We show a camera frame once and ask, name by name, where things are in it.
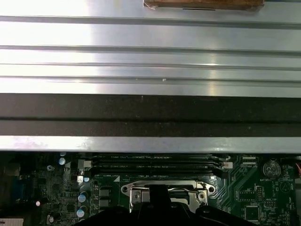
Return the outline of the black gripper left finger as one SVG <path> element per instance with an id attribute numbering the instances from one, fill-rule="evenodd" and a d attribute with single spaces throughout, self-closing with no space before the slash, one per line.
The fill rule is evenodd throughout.
<path id="1" fill-rule="evenodd" d="M 150 186 L 150 201 L 139 210 L 129 212 L 124 207 L 108 208 L 83 221 L 82 226 L 154 226 L 160 221 L 160 185 Z"/>

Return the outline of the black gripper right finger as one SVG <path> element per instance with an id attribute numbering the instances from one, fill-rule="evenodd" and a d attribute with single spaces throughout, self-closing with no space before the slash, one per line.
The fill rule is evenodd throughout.
<path id="1" fill-rule="evenodd" d="M 159 215 L 171 226 L 248 226 L 250 222 L 205 205 L 191 212 L 181 204 L 172 204 L 168 189 L 159 186 Z"/>

